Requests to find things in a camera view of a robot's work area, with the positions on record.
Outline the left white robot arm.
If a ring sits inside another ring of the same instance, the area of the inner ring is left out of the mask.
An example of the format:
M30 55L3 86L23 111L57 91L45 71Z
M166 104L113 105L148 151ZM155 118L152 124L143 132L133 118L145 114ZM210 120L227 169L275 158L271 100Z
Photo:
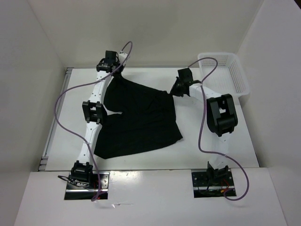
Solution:
M103 105L104 94L113 75L121 73L129 55L124 51L115 52L107 50L105 57L97 64L96 81L92 82L92 94L87 101L82 103L86 132L83 138L83 146L76 162L74 163L69 181L76 186L89 188L94 183L94 172L100 177L94 160L93 143L99 132L107 112Z

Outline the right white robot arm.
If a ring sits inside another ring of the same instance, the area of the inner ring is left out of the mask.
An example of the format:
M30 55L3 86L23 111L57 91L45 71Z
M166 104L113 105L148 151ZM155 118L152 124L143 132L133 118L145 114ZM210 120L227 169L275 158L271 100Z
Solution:
M232 95L222 95L204 86L201 81L194 80L189 68L178 70L178 77L171 88L171 94L177 97L188 95L204 104L198 148L202 153L215 155L207 162L206 179L211 185L219 184L229 170L226 164L229 138L238 124ZM217 151L205 151L201 147L201 136L205 124L215 134L214 146L218 149Z

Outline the black shorts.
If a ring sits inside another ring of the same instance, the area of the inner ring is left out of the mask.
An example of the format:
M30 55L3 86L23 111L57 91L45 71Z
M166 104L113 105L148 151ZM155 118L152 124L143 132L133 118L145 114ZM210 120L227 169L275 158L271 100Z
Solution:
M144 153L182 139L174 98L123 77L113 78L104 96L108 115L98 134L94 154L103 159Z

